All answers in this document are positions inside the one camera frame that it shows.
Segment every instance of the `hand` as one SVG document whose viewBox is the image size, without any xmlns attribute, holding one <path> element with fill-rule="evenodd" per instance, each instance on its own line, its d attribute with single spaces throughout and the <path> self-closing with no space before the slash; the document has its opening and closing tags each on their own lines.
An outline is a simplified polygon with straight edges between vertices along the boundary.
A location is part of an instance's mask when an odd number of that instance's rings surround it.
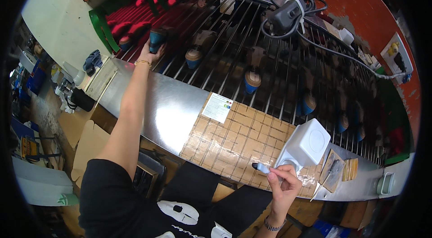
<svg viewBox="0 0 432 238">
<path fill-rule="evenodd" d="M 159 59 L 159 57 L 163 54 L 164 50 L 165 44 L 159 47 L 159 50 L 156 54 L 150 53 L 150 38 L 148 38 L 147 42 L 143 46 L 143 49 L 141 50 L 141 54 L 139 55 L 137 61 L 145 60 L 149 63 L 157 61 L 157 59 Z"/>
<path fill-rule="evenodd" d="M 273 200 L 267 222 L 273 227 L 279 227 L 283 224 L 289 207 L 300 192 L 302 182 L 297 178 L 293 165 L 281 165 L 269 170 L 267 180 L 273 192 Z M 284 180 L 280 185 L 278 176 Z"/>
</svg>

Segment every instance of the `gold bracelet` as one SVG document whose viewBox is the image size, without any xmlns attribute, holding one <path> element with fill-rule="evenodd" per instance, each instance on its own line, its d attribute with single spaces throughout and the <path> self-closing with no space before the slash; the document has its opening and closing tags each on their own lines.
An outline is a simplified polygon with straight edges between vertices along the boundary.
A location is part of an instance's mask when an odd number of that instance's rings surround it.
<svg viewBox="0 0 432 238">
<path fill-rule="evenodd" d="M 145 63 L 147 63 L 147 64 L 149 65 L 150 68 L 152 68 L 152 64 L 151 64 L 149 61 L 146 61 L 146 60 L 138 60 L 138 61 L 136 61 L 136 62 L 135 62 L 135 66 L 136 66 L 138 63 L 140 63 L 140 62 L 145 62 Z"/>
</svg>

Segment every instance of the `silver watch band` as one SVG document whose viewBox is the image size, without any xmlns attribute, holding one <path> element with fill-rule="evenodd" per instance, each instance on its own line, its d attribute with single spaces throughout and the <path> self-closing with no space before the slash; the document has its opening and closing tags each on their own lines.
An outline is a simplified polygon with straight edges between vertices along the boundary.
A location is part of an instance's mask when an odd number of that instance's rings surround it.
<svg viewBox="0 0 432 238">
<path fill-rule="evenodd" d="M 267 228 L 267 230 L 269 230 L 269 231 L 280 231 L 280 229 L 282 229 L 282 227 L 285 225 L 285 223 L 286 223 L 286 218 L 285 218 L 285 221 L 284 221 L 284 223 L 282 224 L 282 226 L 280 226 L 280 227 L 273 227 L 272 225 L 270 225 L 268 222 L 267 222 L 267 217 L 268 216 L 266 216 L 266 218 L 264 219 L 264 226 L 266 226 L 266 228 Z"/>
</svg>

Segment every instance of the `electrical outlet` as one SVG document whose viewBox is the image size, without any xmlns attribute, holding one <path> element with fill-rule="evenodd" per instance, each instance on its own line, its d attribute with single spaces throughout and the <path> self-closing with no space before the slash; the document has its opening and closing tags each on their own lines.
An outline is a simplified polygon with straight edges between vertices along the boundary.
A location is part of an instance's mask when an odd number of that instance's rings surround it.
<svg viewBox="0 0 432 238">
<path fill-rule="evenodd" d="M 394 34 L 380 54 L 393 74 L 401 72 L 411 74 L 414 71 L 407 49 L 403 45 L 398 33 Z M 397 80 L 397 83 L 402 84 L 403 78 L 404 77 L 402 76 L 395 79 Z"/>
</svg>

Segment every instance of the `black t-shirt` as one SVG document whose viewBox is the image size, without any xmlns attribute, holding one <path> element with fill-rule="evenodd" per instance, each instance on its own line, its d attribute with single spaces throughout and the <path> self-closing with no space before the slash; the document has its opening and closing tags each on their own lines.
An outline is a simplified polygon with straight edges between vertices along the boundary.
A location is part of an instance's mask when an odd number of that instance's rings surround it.
<svg viewBox="0 0 432 238">
<path fill-rule="evenodd" d="M 87 163 L 80 192 L 79 225 L 92 237 L 205 237 L 231 234 L 186 203 L 152 202 L 132 187 L 120 165 L 92 159 Z"/>
</svg>

